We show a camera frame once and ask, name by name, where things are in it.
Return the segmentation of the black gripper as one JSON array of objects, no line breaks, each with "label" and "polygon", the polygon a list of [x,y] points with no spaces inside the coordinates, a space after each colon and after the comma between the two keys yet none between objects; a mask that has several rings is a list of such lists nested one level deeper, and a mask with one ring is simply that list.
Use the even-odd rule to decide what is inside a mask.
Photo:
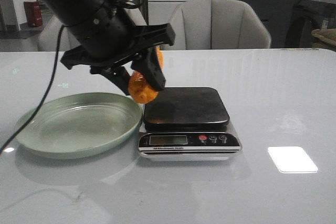
[{"label": "black gripper", "polygon": [[67,69],[76,65],[120,66],[122,61],[130,61],[132,55],[151,48],[132,62],[132,76],[125,67],[103,68],[102,75],[125,95],[130,95],[129,81],[131,88],[146,84],[155,91],[164,89],[166,79],[157,49],[152,47],[174,44],[175,32],[169,23],[149,26],[139,9],[116,8],[110,14],[99,10],[68,30],[80,46],[64,53],[61,63]]}]

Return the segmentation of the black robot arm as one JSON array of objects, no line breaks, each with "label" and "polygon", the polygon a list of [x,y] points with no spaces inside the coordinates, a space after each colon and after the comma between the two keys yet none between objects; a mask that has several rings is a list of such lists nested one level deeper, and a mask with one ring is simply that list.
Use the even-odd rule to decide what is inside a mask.
[{"label": "black robot arm", "polygon": [[137,25],[130,16],[139,6],[128,0],[43,0],[79,46],[64,53],[61,63],[68,69],[88,65],[128,92],[130,75],[125,64],[140,72],[152,88],[165,87],[156,46],[172,45],[175,33],[170,24]]}]

